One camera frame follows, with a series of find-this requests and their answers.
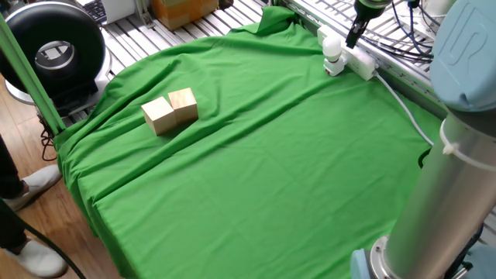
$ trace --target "green metal frame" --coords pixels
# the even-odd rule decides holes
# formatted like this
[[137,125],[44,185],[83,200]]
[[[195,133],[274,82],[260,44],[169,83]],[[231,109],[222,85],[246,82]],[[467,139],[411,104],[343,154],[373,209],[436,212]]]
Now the green metal frame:
[[10,31],[2,15],[0,15],[0,50],[9,60],[14,71],[24,84],[24,87],[33,98],[36,106],[46,120],[46,124],[52,129],[54,135],[66,129],[62,118],[48,97],[40,80],[34,73],[26,55],[24,55],[16,38]]

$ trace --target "black pants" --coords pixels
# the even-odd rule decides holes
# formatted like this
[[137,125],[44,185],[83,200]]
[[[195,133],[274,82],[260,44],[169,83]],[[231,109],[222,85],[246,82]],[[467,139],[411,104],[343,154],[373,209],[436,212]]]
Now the black pants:
[[[24,187],[14,161],[0,136],[0,198],[14,198]],[[13,249],[26,241],[24,229],[0,210],[0,248]]]

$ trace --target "green table cover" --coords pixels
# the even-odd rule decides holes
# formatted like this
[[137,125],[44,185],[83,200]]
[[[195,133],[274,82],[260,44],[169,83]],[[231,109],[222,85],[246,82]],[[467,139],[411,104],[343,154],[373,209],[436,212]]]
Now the green table cover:
[[[377,80],[323,67],[293,12],[125,69],[55,140],[123,277],[349,278],[388,234],[429,146]],[[192,88],[199,120],[156,137],[140,106]],[[440,121],[407,102],[433,139]]]

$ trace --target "cardboard box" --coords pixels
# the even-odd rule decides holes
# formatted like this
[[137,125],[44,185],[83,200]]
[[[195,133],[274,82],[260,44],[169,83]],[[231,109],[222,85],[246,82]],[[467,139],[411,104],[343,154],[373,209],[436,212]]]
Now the cardboard box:
[[208,15],[219,7],[219,0],[151,0],[155,17],[174,30]]

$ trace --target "white cable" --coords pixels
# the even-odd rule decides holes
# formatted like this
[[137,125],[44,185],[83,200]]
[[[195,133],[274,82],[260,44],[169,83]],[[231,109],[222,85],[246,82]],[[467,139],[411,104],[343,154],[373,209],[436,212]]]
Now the white cable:
[[408,110],[408,108],[406,107],[405,103],[398,97],[398,95],[396,94],[396,92],[394,92],[393,88],[391,88],[391,86],[389,86],[389,84],[378,73],[376,73],[375,76],[379,79],[379,81],[381,81],[384,84],[384,86],[389,90],[389,92],[393,95],[393,97],[396,99],[396,101],[398,101],[398,103],[400,103],[401,107],[405,110],[406,114],[408,115],[408,117],[412,121],[413,126],[415,126],[415,128],[417,129],[417,131],[420,134],[420,136],[422,136],[422,138],[424,138],[424,140],[428,144],[430,144],[431,146],[433,146],[434,143],[431,141],[430,138],[428,138],[424,134],[424,132],[422,131],[422,129],[420,129],[419,124],[417,124],[417,122],[413,118],[412,113]]

